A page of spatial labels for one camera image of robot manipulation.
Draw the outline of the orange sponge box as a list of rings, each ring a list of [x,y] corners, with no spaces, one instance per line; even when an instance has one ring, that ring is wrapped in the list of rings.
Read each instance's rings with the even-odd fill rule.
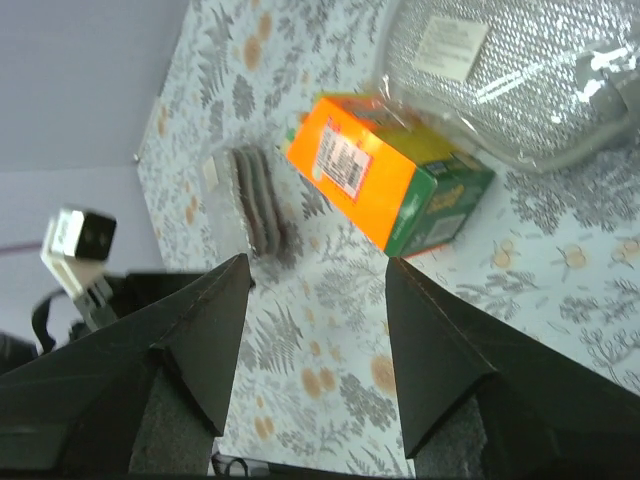
[[[389,257],[452,241],[495,176],[412,111],[359,93],[319,94],[286,157]]]

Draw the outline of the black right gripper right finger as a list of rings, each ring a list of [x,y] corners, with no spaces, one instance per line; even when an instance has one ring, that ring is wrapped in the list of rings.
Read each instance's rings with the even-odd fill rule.
[[[404,260],[386,304],[405,454],[419,475],[635,475],[639,399]]]

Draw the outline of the silver steel wool pack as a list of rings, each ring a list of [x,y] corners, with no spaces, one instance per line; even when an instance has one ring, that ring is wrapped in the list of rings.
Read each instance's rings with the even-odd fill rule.
[[[375,66],[387,101],[530,172],[639,135],[635,1],[395,1]]]
[[[297,235],[282,214],[264,149],[217,148],[202,161],[200,174],[216,256],[244,253],[264,269],[294,269]]]

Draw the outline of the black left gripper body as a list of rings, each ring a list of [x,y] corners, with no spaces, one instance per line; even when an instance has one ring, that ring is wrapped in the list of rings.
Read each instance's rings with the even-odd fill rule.
[[[67,333],[58,340],[51,328],[51,305],[68,295],[56,288],[42,297],[29,314],[1,311],[1,373],[15,370],[41,355],[159,301],[199,278],[199,272],[133,271],[105,277],[112,296],[101,307],[72,307]]]

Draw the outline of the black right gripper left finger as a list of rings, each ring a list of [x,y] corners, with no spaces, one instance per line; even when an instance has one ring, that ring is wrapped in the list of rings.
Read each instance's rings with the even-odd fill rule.
[[[244,254],[121,278],[97,330],[2,375],[2,473],[206,474],[252,286]]]

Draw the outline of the floral patterned table mat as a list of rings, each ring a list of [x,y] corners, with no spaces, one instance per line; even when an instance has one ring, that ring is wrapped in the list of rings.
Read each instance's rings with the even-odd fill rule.
[[[164,263],[223,243],[206,161],[247,141],[269,161],[286,246],[253,270],[221,450],[404,476],[384,299],[386,257],[283,155],[318,91],[363,90],[383,1],[193,1],[138,166]],[[413,264],[438,284],[631,390],[639,388],[639,152],[566,173],[499,169],[456,241]]]

